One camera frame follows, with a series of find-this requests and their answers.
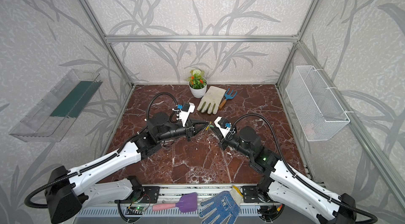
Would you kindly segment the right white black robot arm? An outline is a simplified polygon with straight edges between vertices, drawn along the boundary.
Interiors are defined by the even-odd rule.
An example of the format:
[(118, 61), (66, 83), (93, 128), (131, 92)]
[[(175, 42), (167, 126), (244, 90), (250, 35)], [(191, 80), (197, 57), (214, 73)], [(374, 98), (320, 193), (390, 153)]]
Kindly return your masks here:
[(220, 147), (230, 147), (249, 158), (249, 165), (263, 178), (256, 190), (264, 202), (282, 203), (316, 224), (353, 224), (356, 213), (342, 207), (341, 203), (355, 206), (355, 200), (344, 193), (338, 195), (300, 174), (280, 155), (263, 147), (259, 136), (251, 127), (243, 128), (239, 134), (231, 131), (230, 122), (215, 122), (213, 131), (219, 137)]

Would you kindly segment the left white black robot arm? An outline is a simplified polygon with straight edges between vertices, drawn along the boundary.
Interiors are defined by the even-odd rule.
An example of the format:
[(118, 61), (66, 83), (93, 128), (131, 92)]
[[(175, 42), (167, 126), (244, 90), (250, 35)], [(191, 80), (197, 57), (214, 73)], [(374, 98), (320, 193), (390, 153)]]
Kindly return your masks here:
[(147, 120), (147, 125), (119, 149), (92, 162), (67, 170), (60, 166), (51, 172), (45, 189), (46, 207), (53, 224), (60, 224), (76, 215), (89, 203), (96, 192), (91, 188), (116, 171), (152, 156), (162, 148), (162, 142), (186, 137), (189, 141), (208, 122), (192, 118), (172, 123), (166, 113), (160, 112)]

